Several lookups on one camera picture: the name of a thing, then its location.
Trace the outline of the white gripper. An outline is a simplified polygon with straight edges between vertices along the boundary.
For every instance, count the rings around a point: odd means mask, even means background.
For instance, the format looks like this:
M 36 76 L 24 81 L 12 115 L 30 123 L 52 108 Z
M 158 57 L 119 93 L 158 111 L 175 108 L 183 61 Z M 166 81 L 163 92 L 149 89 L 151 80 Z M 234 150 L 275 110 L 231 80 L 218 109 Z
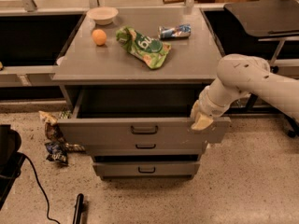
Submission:
M 192 129 L 202 131 L 210 126 L 213 119 L 222 116 L 232 102 L 233 96 L 223 86 L 206 86 L 192 106 Z

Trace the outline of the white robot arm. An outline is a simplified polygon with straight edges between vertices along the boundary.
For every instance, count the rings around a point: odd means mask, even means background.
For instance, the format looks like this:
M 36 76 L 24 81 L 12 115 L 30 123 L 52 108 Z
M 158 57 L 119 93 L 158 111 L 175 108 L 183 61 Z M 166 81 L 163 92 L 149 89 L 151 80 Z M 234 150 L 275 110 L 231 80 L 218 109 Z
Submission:
M 298 80 L 271 73 L 268 61 L 263 58 L 230 54 L 220 59 L 216 78 L 193 104 L 192 129 L 206 129 L 230 108 L 232 102 L 249 93 L 299 121 Z

